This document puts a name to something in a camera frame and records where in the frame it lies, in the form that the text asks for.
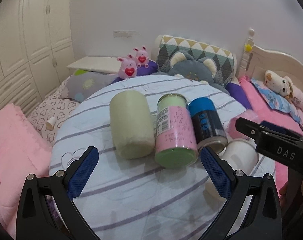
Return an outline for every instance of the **pink blanket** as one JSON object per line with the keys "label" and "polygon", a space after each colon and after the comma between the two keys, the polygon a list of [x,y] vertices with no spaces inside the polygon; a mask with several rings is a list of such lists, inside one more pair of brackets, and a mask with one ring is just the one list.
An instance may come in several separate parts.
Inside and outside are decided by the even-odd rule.
{"label": "pink blanket", "polygon": [[0,223],[16,238],[18,202],[26,176],[48,176],[51,150],[13,104],[0,111]]}
{"label": "pink blanket", "polygon": [[[253,107],[253,110],[257,113],[260,120],[274,123],[279,126],[283,126],[287,129],[291,129],[297,133],[303,135],[299,124],[295,122],[289,114],[284,114],[280,111],[271,109],[266,101],[262,98],[248,77],[241,77],[239,83]],[[298,109],[299,116],[303,126],[303,112]],[[286,166],[276,162],[276,187],[279,190],[285,182],[288,180],[288,169]]]}

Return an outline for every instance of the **yellow star decoration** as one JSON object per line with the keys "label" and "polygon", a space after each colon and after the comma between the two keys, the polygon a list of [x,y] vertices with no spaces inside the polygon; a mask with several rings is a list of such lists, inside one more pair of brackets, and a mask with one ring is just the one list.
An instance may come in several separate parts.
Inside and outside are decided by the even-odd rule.
{"label": "yellow star decoration", "polygon": [[253,46],[250,46],[250,44],[247,43],[247,44],[244,46],[244,50],[245,50],[246,52],[250,53],[250,52],[253,50]]}
{"label": "yellow star decoration", "polygon": [[93,78],[87,79],[83,83],[83,89],[89,89],[94,83],[95,83],[95,81],[93,80]]}

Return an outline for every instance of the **wooden headboard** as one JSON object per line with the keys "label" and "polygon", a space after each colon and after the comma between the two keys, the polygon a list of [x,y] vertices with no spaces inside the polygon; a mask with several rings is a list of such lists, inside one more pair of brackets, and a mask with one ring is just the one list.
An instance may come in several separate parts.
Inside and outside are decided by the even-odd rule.
{"label": "wooden headboard", "polygon": [[[253,30],[247,43],[253,44]],[[264,81],[265,72],[271,70],[279,76],[288,76],[293,84],[303,92],[303,64],[291,55],[283,52],[262,49],[255,44],[252,50],[244,50],[240,66],[237,68],[237,78],[247,75],[250,78]]]}

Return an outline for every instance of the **bedside table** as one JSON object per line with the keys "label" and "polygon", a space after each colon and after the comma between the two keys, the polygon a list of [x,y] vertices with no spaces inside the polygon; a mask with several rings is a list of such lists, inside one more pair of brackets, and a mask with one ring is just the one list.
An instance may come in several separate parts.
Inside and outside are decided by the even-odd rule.
{"label": "bedside table", "polygon": [[116,57],[83,57],[67,66],[71,74],[78,69],[102,74],[117,74],[120,67],[121,63]]}

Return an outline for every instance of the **purple pillow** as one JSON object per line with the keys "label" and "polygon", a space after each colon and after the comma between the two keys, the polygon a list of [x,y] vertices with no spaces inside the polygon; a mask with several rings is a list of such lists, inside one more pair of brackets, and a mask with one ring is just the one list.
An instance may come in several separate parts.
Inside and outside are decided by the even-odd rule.
{"label": "purple pillow", "polygon": [[234,83],[228,83],[226,90],[230,93],[230,96],[235,98],[246,109],[253,109],[248,101],[248,98],[240,85]]}
{"label": "purple pillow", "polygon": [[[150,74],[153,74],[155,72],[157,72],[157,64],[156,62],[150,60],[148,62],[149,67],[145,68],[144,66],[141,66],[140,68],[137,69],[137,76],[148,76]],[[111,84],[114,84],[116,82],[122,81],[123,79],[120,77],[117,77]]]}

